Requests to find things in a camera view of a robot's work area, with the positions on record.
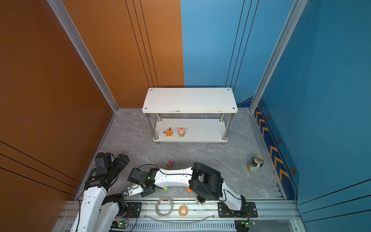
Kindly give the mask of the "orange yellow dragon figure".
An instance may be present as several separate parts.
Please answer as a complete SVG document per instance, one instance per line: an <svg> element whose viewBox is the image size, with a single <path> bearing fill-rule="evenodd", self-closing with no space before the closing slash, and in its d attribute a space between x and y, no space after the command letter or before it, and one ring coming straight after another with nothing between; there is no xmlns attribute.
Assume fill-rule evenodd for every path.
<svg viewBox="0 0 371 232"><path fill-rule="evenodd" d="M166 137L172 137L173 133L172 133L172 129L171 127L169 127L165 132L164 132L165 136Z"/></svg>

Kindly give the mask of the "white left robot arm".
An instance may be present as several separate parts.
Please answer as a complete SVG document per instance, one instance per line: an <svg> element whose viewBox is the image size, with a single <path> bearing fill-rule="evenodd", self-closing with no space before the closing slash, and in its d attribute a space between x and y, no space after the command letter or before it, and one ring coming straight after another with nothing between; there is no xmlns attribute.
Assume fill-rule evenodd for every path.
<svg viewBox="0 0 371 232"><path fill-rule="evenodd" d="M129 162L128 156L123 154L114 158L112 153L100 152L95 157L72 232L108 232L116 217L128 214L123 195L107 193Z"/></svg>

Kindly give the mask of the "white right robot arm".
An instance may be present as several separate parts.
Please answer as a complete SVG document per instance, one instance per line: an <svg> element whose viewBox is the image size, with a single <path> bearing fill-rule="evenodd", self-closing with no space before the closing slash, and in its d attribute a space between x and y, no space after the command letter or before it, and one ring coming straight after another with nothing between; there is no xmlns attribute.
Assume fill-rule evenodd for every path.
<svg viewBox="0 0 371 232"><path fill-rule="evenodd" d="M219 171L200 162L180 170L165 170L155 164L153 166L150 171L133 168L127 178L128 182L137 186L136 190L142 190L142 197L154 193L156 187L187 187L197 194L201 202L216 200L225 204L235 215L243 217L246 214L246 199L229 188Z"/></svg>

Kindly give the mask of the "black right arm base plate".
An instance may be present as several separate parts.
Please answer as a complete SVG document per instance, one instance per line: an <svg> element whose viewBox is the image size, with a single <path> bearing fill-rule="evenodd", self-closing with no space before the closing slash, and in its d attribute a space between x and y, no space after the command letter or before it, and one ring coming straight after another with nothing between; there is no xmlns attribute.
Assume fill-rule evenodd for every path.
<svg viewBox="0 0 371 232"><path fill-rule="evenodd" d="M220 218L257 218L258 212L254 202L242 201L242 207L239 211L230 210L223 202L219 202L218 215Z"/></svg>

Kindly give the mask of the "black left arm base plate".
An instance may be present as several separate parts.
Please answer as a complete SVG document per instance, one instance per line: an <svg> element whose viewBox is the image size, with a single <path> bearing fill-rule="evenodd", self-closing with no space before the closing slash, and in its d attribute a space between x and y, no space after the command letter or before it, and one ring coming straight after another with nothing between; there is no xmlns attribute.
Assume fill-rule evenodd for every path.
<svg viewBox="0 0 371 232"><path fill-rule="evenodd" d="M116 218L119 219L139 218L141 208L142 203L140 202L125 202L123 205L119 205L119 212Z"/></svg>

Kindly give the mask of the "pink green monster figure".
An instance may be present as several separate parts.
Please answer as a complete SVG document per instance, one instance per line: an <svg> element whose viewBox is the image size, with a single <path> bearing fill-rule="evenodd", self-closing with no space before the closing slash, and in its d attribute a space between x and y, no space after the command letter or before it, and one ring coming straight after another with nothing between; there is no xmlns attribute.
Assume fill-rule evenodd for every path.
<svg viewBox="0 0 371 232"><path fill-rule="evenodd" d="M178 136L180 137L185 136L185 128L178 128Z"/></svg>

